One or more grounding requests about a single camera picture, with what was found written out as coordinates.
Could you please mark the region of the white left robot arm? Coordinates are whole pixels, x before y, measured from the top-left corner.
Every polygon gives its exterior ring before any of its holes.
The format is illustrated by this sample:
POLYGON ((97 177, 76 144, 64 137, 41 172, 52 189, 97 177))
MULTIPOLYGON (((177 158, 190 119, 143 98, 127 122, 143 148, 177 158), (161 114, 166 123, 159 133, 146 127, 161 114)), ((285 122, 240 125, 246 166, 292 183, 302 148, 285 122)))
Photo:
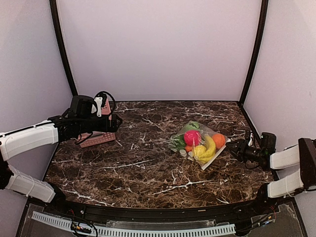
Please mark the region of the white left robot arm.
POLYGON ((11 190, 46 203, 59 215, 66 215, 70 205, 63 192, 53 184, 25 174, 9 160, 40 147, 78 138, 83 133, 117 132, 122 119, 117 115, 67 118, 56 116, 38 124, 0 135, 0 188, 11 190))

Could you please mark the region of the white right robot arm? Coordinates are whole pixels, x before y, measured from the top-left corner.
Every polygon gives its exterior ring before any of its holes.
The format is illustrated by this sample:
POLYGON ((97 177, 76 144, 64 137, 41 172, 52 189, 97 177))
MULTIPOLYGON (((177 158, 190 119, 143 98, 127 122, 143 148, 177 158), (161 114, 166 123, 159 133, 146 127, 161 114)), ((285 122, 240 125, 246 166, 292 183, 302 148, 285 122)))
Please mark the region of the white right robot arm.
POLYGON ((240 162, 256 162, 263 170, 283 171, 296 168, 291 174, 263 184, 253 201, 252 210, 263 214, 271 204, 284 197, 316 190, 316 141, 300 138, 296 145, 276 152, 276 139, 264 138, 260 147, 252 147, 247 140, 228 142, 226 147, 240 162))

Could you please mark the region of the clear zip top bag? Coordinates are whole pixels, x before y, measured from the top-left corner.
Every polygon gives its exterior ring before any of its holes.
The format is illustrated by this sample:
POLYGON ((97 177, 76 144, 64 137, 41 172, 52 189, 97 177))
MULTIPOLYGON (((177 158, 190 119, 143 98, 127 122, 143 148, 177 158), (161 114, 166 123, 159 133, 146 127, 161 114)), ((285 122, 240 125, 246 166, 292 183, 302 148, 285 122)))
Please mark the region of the clear zip top bag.
POLYGON ((201 169, 205 170, 224 151, 230 141, 227 136, 191 120, 170 137, 168 147, 184 158, 198 163, 201 169))

